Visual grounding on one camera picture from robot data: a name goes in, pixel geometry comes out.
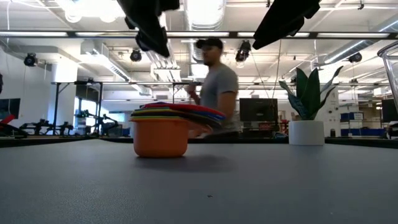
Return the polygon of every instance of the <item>gray t-shirt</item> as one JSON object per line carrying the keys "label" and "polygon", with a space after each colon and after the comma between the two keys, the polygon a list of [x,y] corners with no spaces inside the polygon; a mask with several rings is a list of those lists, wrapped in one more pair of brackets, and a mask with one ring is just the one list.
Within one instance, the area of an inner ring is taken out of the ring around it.
{"label": "gray t-shirt", "polygon": [[[221,64],[218,68],[210,70],[200,91],[200,104],[217,110],[218,96],[226,92],[238,93],[238,76],[228,66]],[[238,130],[238,121],[234,116],[223,122],[222,129],[213,130],[213,134],[228,133]]]}

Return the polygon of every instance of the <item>beard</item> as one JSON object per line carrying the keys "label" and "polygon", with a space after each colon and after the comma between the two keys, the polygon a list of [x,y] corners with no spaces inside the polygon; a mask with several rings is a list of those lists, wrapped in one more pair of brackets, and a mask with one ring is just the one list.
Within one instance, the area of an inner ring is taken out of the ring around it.
{"label": "beard", "polygon": [[213,62],[207,62],[207,61],[204,61],[203,64],[206,65],[206,66],[209,66],[209,67],[214,65]]}

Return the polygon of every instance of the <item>man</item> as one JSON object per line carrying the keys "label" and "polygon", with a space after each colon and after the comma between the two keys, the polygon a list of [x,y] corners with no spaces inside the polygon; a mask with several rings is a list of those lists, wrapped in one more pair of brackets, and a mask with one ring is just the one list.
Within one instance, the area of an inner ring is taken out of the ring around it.
{"label": "man", "polygon": [[187,88],[188,94],[197,105],[221,111],[226,115],[222,128],[214,129],[213,134],[206,138],[237,138],[238,122],[234,120],[234,111],[238,94],[238,76],[221,63],[223,43],[220,39],[198,40],[196,47],[202,49],[203,61],[209,67],[209,72],[202,84],[200,96],[196,94],[194,84]]}

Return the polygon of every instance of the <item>stack of plates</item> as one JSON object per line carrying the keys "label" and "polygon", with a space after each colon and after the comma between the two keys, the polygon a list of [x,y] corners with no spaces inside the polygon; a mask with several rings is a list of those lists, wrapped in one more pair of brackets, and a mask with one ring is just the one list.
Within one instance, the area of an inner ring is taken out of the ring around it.
{"label": "stack of plates", "polygon": [[139,110],[135,110],[131,118],[133,121],[142,119],[186,119],[191,123],[220,128],[225,115],[217,110],[198,105],[181,105],[171,103],[151,103]]}

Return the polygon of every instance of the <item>red plate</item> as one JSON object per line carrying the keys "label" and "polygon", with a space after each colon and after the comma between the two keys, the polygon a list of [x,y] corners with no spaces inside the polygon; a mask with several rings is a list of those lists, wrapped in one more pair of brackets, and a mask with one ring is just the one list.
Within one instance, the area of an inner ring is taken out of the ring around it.
{"label": "red plate", "polygon": [[172,110],[191,110],[191,111],[204,111],[204,112],[210,112],[218,115],[225,116],[220,111],[213,110],[211,108],[207,108],[204,106],[199,106],[199,105],[185,105],[185,104],[172,104],[172,103],[149,103],[147,105],[144,105],[143,108],[158,108],[158,107],[168,107]]}

